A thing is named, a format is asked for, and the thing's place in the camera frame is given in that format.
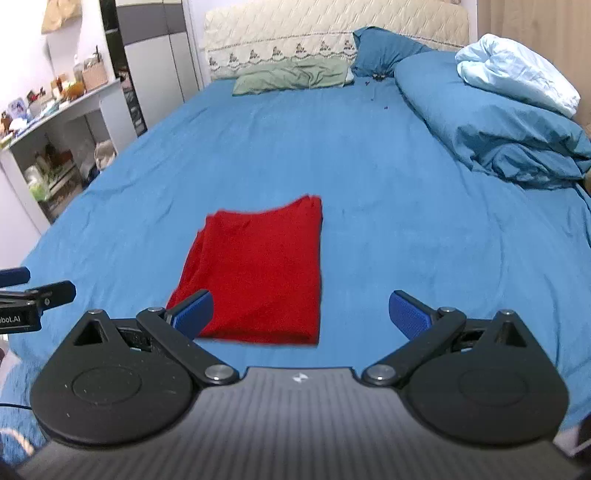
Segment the blue gripper pad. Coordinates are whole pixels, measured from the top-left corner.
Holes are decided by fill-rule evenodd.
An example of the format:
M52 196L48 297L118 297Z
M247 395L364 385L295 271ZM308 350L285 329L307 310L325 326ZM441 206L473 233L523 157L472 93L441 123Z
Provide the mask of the blue gripper pad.
M213 318L213 296L209 290L199 290L168 310L170 325L185 337L197 338Z
M31 279L31 273L25 267L0 270L0 288L22 285Z
M431 325L431 316L419 309L395 291L388 302L390 320L409 339L413 340Z

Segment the curtain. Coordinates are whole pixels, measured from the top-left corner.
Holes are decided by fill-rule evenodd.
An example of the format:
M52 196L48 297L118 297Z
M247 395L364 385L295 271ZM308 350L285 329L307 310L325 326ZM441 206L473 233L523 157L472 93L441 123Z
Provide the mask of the curtain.
M512 38L551 61L581 95L591 131L591 0L478 0L478 36Z

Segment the logo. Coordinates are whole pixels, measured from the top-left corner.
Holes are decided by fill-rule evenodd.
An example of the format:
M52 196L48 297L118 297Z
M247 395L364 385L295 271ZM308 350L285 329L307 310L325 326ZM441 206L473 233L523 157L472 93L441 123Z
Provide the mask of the logo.
M0 323L21 323L21 318L18 315L14 317L0 317Z
M297 375L294 375L292 377L294 382L298 382L299 384L302 384L303 382L305 382L306 380L308 380L308 375L303 374L302 372L298 373Z

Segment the blue bed sheet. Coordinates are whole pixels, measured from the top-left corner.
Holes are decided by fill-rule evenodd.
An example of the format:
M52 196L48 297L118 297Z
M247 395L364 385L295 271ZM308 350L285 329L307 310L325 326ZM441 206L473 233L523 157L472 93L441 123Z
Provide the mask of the blue bed sheet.
M249 365L352 366L405 342L388 318L401 288L472 317L515 309L570 391L563 426L591 410L591 213L578 188L522 187L470 171L431 135L394 79L232 97L217 81L123 152L25 261L31 284L62 279L74 303L12 335L45 362L82 313L166 304L208 213L323 201L317 347L199 341ZM18 381L3 398L22 395ZM2 424L9 423L7 416Z

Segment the plastic bag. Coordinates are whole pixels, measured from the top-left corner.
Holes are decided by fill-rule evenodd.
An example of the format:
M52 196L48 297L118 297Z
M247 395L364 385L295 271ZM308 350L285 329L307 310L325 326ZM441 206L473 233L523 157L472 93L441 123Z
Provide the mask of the plastic bag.
M115 147L113 146L113 142L111 140L106 140L96 144L96 168L98 168L100 171L103 171L105 168L111 165L116 156L117 153L115 152Z
M81 0L47 0L41 33L55 32L71 18L82 16Z

